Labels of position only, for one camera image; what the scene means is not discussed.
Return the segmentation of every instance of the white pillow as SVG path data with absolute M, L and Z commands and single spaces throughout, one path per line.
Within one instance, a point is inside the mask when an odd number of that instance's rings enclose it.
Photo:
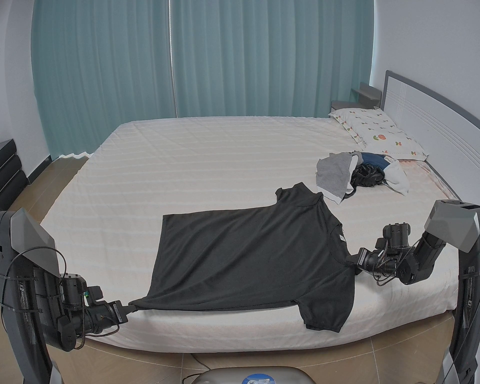
M 330 113 L 365 152 L 395 159 L 425 160 L 427 153 L 381 109 L 343 108 Z

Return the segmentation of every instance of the pile of clothes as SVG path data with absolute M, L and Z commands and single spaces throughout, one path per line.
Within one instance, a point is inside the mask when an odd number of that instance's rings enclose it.
M 386 184 L 402 195 L 407 195 L 410 188 L 400 162 L 387 155 L 354 151 L 331 153 L 318 160 L 318 192 L 337 204 L 351 197 L 358 186 L 379 184 Z

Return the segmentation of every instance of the wall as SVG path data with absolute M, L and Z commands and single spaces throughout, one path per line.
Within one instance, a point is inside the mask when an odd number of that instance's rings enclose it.
M 372 86 L 392 70 L 480 118 L 480 1 L 375 0 Z
M 0 1 L 0 141 L 13 138 L 28 176 L 48 157 L 33 89 L 34 0 Z

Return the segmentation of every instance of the gray cloth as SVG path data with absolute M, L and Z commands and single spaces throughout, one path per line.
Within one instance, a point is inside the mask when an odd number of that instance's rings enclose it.
M 349 153 L 341 152 L 331 153 L 329 157 L 318 160 L 317 163 L 317 187 L 319 192 L 323 192 L 325 197 L 335 201 L 337 204 L 343 200 L 345 193 L 348 192 L 352 172 L 350 165 L 352 156 L 357 155 L 358 161 L 355 167 L 363 163 L 361 153 L 358 151 Z

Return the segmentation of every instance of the curtain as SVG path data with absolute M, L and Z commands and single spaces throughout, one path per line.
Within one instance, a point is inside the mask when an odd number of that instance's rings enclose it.
M 168 0 L 37 0 L 32 72 L 52 158 L 120 124 L 176 116 Z
M 325 117 L 370 79 L 373 0 L 175 0 L 178 117 Z

